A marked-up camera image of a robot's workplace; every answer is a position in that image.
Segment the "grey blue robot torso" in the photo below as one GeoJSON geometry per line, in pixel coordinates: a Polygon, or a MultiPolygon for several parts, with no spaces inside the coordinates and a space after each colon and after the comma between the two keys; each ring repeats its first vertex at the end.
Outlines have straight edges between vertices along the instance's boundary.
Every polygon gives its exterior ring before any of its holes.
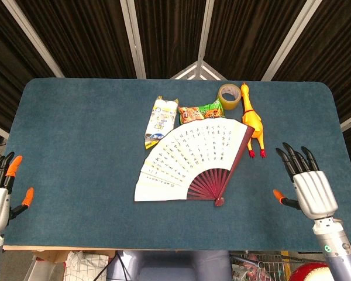
{"type": "Polygon", "coordinates": [[[106,281],[232,281],[228,251],[119,251],[106,281]]]}

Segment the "white screen frame post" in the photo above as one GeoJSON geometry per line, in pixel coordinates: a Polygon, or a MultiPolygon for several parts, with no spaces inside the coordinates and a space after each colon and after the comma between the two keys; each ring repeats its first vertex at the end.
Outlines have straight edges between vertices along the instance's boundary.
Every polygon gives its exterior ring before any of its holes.
{"type": "Polygon", "coordinates": [[[209,29],[211,25],[214,3],[215,3],[215,0],[206,0],[206,3],[205,3],[205,11],[204,11],[204,17],[203,17],[203,23],[202,23],[202,29],[201,29],[201,38],[199,41],[199,49],[198,49],[198,60],[197,60],[198,66],[201,66],[205,56],[205,50],[208,42],[209,29]]]}
{"type": "Polygon", "coordinates": [[[273,79],[322,1],[323,0],[306,0],[282,44],[277,50],[277,53],[261,78],[262,81],[271,81],[273,79]]]}
{"type": "Polygon", "coordinates": [[[12,15],[15,22],[19,25],[21,30],[24,32],[26,37],[29,39],[33,47],[39,53],[40,57],[47,64],[52,73],[58,78],[64,78],[65,75],[62,72],[60,66],[57,64],[48,48],[43,43],[42,39],[24,14],[23,10],[20,8],[15,0],[1,0],[5,8],[12,15]]]}
{"type": "Polygon", "coordinates": [[[120,3],[136,77],[138,79],[146,79],[135,2],[134,0],[120,0],[120,3]]]}

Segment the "yellow rubber chicken toy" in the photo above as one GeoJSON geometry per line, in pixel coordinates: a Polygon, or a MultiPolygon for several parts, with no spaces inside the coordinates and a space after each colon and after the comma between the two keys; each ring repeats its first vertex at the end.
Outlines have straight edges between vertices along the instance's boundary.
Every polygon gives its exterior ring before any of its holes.
{"type": "Polygon", "coordinates": [[[240,87],[242,98],[243,98],[243,116],[242,121],[245,125],[250,126],[254,129],[250,140],[247,143],[247,148],[249,156],[251,158],[255,157],[255,152],[252,148],[252,140],[257,139],[260,146],[260,156],[266,158],[266,151],[264,148],[264,127],[261,121],[261,117],[254,110],[251,105],[249,98],[249,86],[246,83],[243,83],[240,87]]]}

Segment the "white checkered cloth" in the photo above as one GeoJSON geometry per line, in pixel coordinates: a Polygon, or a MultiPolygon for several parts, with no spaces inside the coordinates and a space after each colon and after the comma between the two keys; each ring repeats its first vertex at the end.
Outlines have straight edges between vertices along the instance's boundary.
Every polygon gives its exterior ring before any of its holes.
{"type": "Polygon", "coordinates": [[[108,263],[106,255],[69,252],[63,281],[106,281],[108,263]]]}

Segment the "blue felt table cover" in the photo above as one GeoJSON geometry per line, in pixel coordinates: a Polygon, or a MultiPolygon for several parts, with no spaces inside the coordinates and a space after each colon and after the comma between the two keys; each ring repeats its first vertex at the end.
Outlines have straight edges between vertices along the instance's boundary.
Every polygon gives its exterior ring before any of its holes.
{"type": "Polygon", "coordinates": [[[249,81],[266,157],[245,153],[211,201],[136,202],[155,99],[213,102],[219,81],[38,78],[27,83],[6,149],[22,155],[12,205],[32,205],[5,230],[7,248],[318,251],[313,222],[281,205],[296,193],[276,149],[307,147],[338,202],[351,241],[351,163],[330,89],[320,82],[249,81]]]}

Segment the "green orange snack bag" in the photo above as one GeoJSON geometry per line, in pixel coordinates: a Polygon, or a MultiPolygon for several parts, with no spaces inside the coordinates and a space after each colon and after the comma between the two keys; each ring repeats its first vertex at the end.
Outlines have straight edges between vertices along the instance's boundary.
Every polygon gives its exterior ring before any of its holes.
{"type": "Polygon", "coordinates": [[[192,121],[203,120],[207,118],[224,117],[224,110],[221,102],[217,99],[211,104],[198,107],[178,107],[180,114],[180,124],[186,124],[192,121]]]}

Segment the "red paper folding fan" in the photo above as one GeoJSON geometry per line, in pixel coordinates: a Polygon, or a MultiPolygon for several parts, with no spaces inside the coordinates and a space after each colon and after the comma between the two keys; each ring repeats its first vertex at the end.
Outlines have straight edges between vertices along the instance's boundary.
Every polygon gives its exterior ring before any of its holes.
{"type": "Polygon", "coordinates": [[[173,129],[145,158],[134,201],[205,200],[222,206],[253,132],[251,126],[223,117],[173,129]]]}

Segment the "white yellow snack bag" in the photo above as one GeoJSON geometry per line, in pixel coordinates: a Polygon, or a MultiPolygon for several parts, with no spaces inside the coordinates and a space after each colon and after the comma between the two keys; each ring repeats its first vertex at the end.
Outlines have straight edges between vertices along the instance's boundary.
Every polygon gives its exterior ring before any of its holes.
{"type": "Polygon", "coordinates": [[[177,109],[178,99],[164,100],[162,96],[156,98],[144,135],[146,149],[155,146],[174,129],[177,109]]]}

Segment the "yellow packing tape roll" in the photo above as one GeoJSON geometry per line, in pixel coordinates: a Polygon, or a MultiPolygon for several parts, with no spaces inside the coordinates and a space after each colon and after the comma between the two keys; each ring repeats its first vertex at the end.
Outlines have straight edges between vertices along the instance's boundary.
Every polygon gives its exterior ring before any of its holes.
{"type": "Polygon", "coordinates": [[[222,104],[225,110],[233,110],[237,107],[242,93],[240,88],[234,84],[224,84],[222,85],[217,94],[218,100],[222,104]]]}

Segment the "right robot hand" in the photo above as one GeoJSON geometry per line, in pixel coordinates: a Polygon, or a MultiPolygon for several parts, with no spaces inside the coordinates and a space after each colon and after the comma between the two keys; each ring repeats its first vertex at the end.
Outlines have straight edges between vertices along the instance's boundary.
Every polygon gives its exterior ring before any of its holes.
{"type": "Polygon", "coordinates": [[[329,181],[320,170],[313,153],[305,146],[301,148],[302,152],[294,150],[286,142],[283,146],[283,150],[276,148],[276,152],[283,161],[297,198],[289,199],[277,189],[273,190],[274,197],[280,204],[302,211],[310,220],[333,216],[338,204],[329,181]]]}

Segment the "red and white ball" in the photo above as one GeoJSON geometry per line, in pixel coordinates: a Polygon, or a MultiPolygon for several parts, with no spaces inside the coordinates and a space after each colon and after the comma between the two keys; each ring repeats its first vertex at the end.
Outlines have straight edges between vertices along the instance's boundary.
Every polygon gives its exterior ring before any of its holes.
{"type": "Polygon", "coordinates": [[[289,281],[334,281],[326,263],[311,262],[293,271],[289,281]]]}

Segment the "dark brown pleated curtain panel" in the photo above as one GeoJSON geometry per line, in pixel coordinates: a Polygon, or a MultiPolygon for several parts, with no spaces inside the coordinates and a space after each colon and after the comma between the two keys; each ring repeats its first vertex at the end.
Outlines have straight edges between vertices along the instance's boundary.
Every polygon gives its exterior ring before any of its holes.
{"type": "Polygon", "coordinates": [[[228,80],[261,80],[307,0],[215,0],[204,61],[228,80]]]}
{"type": "Polygon", "coordinates": [[[351,117],[351,0],[322,0],[273,80],[322,82],[339,120],[351,117]]]}
{"type": "Polygon", "coordinates": [[[26,84],[54,74],[0,0],[0,128],[9,131],[26,84]]]}
{"type": "Polygon", "coordinates": [[[206,0],[134,3],[147,78],[171,78],[197,61],[206,0]]]}
{"type": "Polygon", "coordinates": [[[65,77],[136,78],[120,0],[15,0],[65,77]]]}

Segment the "white triangular screen foot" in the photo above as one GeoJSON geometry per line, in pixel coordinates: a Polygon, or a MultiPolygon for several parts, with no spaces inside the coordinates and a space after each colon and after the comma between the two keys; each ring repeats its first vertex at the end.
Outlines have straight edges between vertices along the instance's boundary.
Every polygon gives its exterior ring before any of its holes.
{"type": "Polygon", "coordinates": [[[194,62],[188,67],[179,71],[177,74],[171,77],[173,80],[213,80],[221,81],[226,78],[210,66],[207,62],[202,61],[201,64],[194,62]]]}

